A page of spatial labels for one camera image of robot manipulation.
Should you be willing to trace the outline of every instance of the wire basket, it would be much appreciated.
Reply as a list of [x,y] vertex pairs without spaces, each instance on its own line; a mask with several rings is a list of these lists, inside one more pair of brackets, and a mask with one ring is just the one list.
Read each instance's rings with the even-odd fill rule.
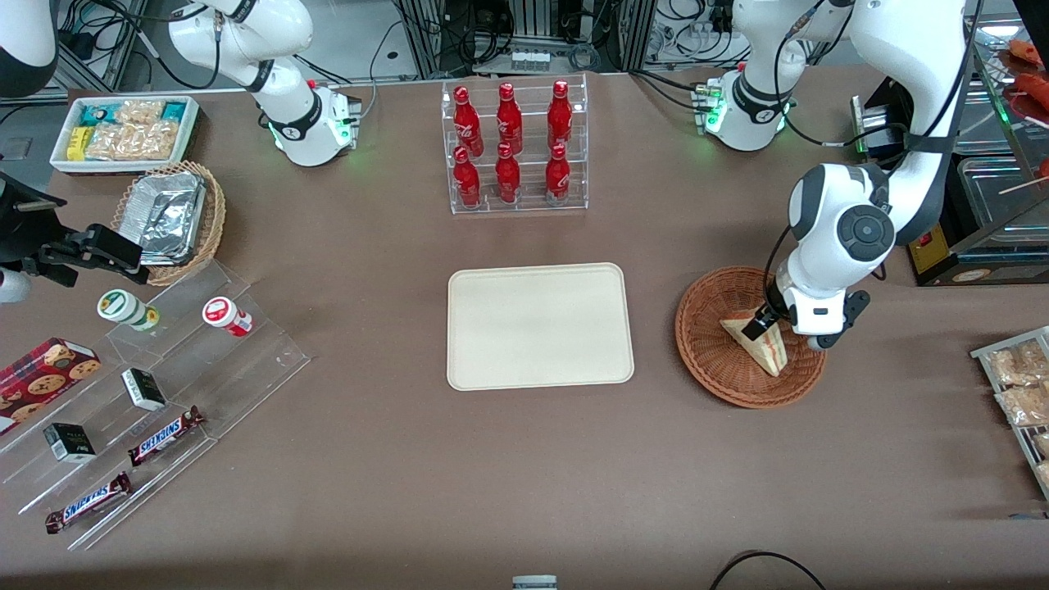
[[[222,224],[226,222],[226,196],[222,194],[222,187],[218,185],[215,176],[207,168],[195,162],[179,162],[178,164],[150,170],[146,174],[158,176],[176,174],[178,172],[192,172],[208,183],[208,192],[204,198],[204,211],[200,213],[200,229],[197,231],[196,245],[194,247],[196,254],[193,255],[193,258],[189,262],[180,267],[148,267],[149,285],[153,287],[167,287],[188,274],[201,262],[213,258],[215,251],[218,250],[218,243],[222,239]],[[131,189],[134,188],[134,184],[137,182],[138,178],[134,183],[131,183],[131,186],[124,191],[124,196],[116,206],[116,213],[113,215],[113,220],[109,224],[109,227],[113,231],[116,231],[121,226],[121,219],[124,218],[124,209],[127,207]]]
[[726,267],[693,282],[678,305],[675,335],[689,373],[713,395],[743,407],[778,407],[809,393],[823,374],[827,355],[809,347],[780,321],[787,366],[779,377],[762,370],[721,325],[733,312],[764,302],[765,273],[751,267]]

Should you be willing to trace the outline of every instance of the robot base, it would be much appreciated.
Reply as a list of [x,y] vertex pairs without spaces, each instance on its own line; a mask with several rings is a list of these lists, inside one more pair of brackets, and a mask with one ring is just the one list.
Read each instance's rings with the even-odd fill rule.
[[[769,108],[768,122],[755,125],[732,97],[732,84],[738,77],[738,71],[729,71],[722,78],[711,78],[706,86],[692,91],[692,106],[709,109],[709,112],[695,113],[695,128],[701,135],[713,135],[732,149],[756,151],[768,146],[787,122],[774,108]],[[784,110],[790,110],[789,103],[784,105]]]
[[350,101],[345,94],[329,88],[316,88],[314,91],[321,99],[321,117],[304,138],[290,141],[281,138],[273,125],[270,126],[277,147],[299,166],[320,166],[343,150],[356,149],[360,133],[361,101]]

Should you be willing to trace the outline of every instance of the clear acrylic display rack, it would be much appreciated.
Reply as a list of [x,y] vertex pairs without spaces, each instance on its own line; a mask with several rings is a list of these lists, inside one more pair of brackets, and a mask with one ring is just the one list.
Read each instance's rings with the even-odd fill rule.
[[[547,143],[547,109],[553,99],[554,82],[569,83],[569,102],[572,103],[572,140],[569,142],[565,159],[572,167],[569,196],[564,205],[554,207],[547,203],[547,163],[550,162],[550,146]],[[586,78],[582,75],[561,77],[527,77],[508,79],[514,85],[514,96],[521,108],[524,127],[524,149],[517,154],[521,169],[521,194],[515,205],[507,205],[499,198],[495,181],[495,163],[498,161],[496,146],[499,133],[495,112],[499,108],[497,87],[479,85],[474,81],[446,82],[442,86],[441,123],[445,136],[445,167],[448,169],[448,194],[452,213],[515,213],[515,212],[557,212],[586,209],[590,204],[590,178],[587,161],[588,133],[586,112]],[[480,136],[485,142],[485,152],[473,160],[480,175],[480,207],[467,209],[455,190],[452,169],[455,162],[452,150],[458,145],[455,135],[455,101],[452,90],[466,86],[470,90],[470,102],[480,117]]]
[[[119,325],[97,342],[93,350],[102,367],[0,439],[3,508],[35,521],[29,526],[39,527],[43,535],[48,513],[127,471],[131,496],[82,517],[56,535],[70,550],[87,549],[305,366],[311,358],[265,316],[248,287],[211,261],[150,301],[160,312],[152,330]],[[247,336],[236,338],[204,323],[204,303],[219,295],[252,315],[254,326]],[[130,366],[156,378],[167,400],[163,410],[147,412],[131,403],[121,379]],[[127,451],[193,405],[207,422],[132,467]],[[82,465],[57,461],[43,435],[51,422],[83,426],[97,456]]]

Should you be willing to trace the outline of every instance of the aluminum foil container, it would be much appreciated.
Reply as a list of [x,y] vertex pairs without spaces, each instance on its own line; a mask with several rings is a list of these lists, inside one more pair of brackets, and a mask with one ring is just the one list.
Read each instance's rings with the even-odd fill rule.
[[208,185],[192,172],[135,183],[117,233],[142,247],[144,266],[180,266],[193,258]]

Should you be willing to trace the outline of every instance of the small black box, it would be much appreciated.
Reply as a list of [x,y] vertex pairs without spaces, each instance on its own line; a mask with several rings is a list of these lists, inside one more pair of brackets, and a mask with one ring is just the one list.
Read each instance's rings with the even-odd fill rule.
[[150,412],[164,409],[164,395],[152,374],[131,367],[121,374],[121,378],[124,379],[124,388],[131,396],[131,403]]
[[94,448],[83,426],[52,422],[44,428],[44,438],[59,461],[87,463],[94,458]]

